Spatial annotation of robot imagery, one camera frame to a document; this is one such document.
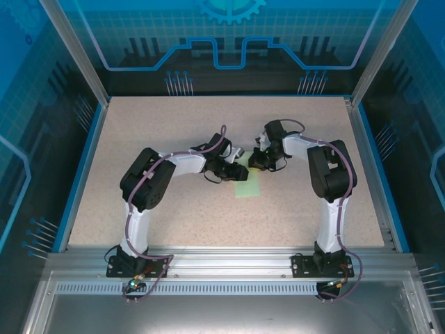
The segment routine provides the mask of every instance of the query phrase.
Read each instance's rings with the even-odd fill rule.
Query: gear logo
[[[25,33],[30,33],[40,23],[38,0],[0,0],[0,10],[9,10]]]
[[[266,0],[198,0],[201,14],[216,19],[219,24],[232,24],[233,21],[240,24],[252,14],[258,14],[259,7],[265,5]]]

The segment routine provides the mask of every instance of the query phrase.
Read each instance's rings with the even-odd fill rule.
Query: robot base
[[[116,255],[110,257],[106,277],[109,278],[132,278],[145,273],[146,278],[158,278],[167,260],[146,260],[141,257],[132,257],[126,254],[118,246]]]
[[[324,253],[315,243],[313,255],[296,254],[291,256],[294,278],[349,278],[354,277],[353,263],[344,250]]]

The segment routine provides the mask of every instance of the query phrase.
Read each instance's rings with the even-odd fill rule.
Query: blue frame edge
[[[364,107],[361,102],[359,103],[358,107],[359,107],[358,109],[360,112],[360,117],[362,118],[364,129],[366,131],[366,136],[368,137],[369,144],[371,146],[375,164],[377,166],[378,175],[380,176],[380,179],[382,181],[383,191],[385,192],[385,195],[387,197],[389,210],[391,211],[394,227],[396,229],[394,232],[397,234],[398,240],[400,242],[400,247],[402,248],[402,252],[410,253],[411,250],[410,247],[408,246],[405,232],[403,231],[402,222],[396,208],[396,203],[394,202],[391,189],[389,188],[389,183],[387,176],[385,174],[385,170],[383,168],[382,160],[380,159],[380,156],[378,154],[377,145],[375,144],[374,137],[371,131],[371,126],[369,125],[368,118],[366,117]]]
[[[85,142],[79,166],[77,167],[76,176],[71,187],[70,195],[68,196],[67,204],[60,221],[56,240],[52,248],[53,253],[59,253],[65,249],[71,229],[74,225],[74,220],[77,215],[77,210],[81,202],[83,190],[86,185],[86,180],[90,172],[92,159],[96,152],[97,143],[104,126],[107,109],[101,104],[97,105],[95,117],[92,119],[90,132]]]

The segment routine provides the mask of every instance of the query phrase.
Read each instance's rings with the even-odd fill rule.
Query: green object
[[[250,169],[248,166],[248,161],[252,153],[252,151],[246,151],[241,158],[235,160],[235,162],[238,162],[240,165],[246,166],[249,169],[249,176],[247,181],[234,182],[236,198],[258,197],[261,195],[258,178],[259,172],[257,170]]]

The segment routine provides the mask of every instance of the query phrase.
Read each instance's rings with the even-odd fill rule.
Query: speckled beige tabletop
[[[221,124],[234,145],[252,150],[264,125],[278,118],[305,123],[306,135],[343,140],[357,172],[344,241],[383,246],[353,130],[342,97],[114,97],[70,237],[71,245],[121,241],[125,210],[119,182],[143,148],[173,152],[206,143]],[[288,131],[296,129],[286,123]],[[258,173],[261,195],[236,198],[234,183],[203,175],[172,179],[154,209],[150,245],[310,246],[321,219],[308,165],[296,158],[278,173]]]

